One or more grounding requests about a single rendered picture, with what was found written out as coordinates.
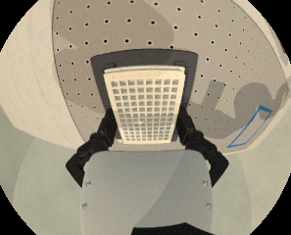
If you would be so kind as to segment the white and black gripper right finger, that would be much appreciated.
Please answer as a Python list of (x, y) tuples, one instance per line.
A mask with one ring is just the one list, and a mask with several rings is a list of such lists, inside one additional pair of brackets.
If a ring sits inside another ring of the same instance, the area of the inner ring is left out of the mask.
[(205, 139), (204, 134), (200, 130), (196, 130), (193, 121), (191, 121), (192, 118), (188, 115), (185, 107), (180, 107), (175, 123), (180, 144), (185, 146), (187, 150), (200, 152), (204, 159), (209, 162), (211, 165), (209, 174), (213, 188), (227, 169), (229, 162), (226, 157), (218, 151), (215, 144)]

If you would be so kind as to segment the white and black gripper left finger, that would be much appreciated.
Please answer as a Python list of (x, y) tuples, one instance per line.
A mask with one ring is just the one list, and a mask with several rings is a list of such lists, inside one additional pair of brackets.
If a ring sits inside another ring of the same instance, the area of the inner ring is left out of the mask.
[(108, 151), (114, 144), (118, 124), (112, 108), (107, 109), (100, 125), (98, 131), (90, 135), (90, 140), (81, 145), (66, 163), (67, 170), (81, 188), (86, 162), (93, 154)]

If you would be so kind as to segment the cream well plate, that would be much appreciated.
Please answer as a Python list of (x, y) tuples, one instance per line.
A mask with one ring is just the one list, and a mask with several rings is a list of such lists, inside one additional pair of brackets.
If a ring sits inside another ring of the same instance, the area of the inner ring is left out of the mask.
[(184, 69), (165, 65), (105, 69), (109, 98), (124, 144), (170, 143)]

